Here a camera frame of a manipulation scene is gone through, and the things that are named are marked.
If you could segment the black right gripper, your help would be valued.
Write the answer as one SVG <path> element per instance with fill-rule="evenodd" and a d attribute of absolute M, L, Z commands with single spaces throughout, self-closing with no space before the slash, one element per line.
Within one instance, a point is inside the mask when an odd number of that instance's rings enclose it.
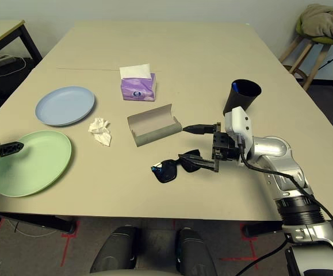
<path fill-rule="evenodd" d="M 197 124 L 189 125 L 182 129 L 184 132 L 204 135 L 213 134 L 212 159 L 206 160 L 198 155 L 179 154 L 180 160 L 191 164 L 192 166 L 205 168 L 214 172 L 219 172 L 220 162 L 238 161 L 240 158 L 240 149 L 235 145 L 235 141 L 225 132 L 221 131 L 221 123 L 214 125 Z"/>

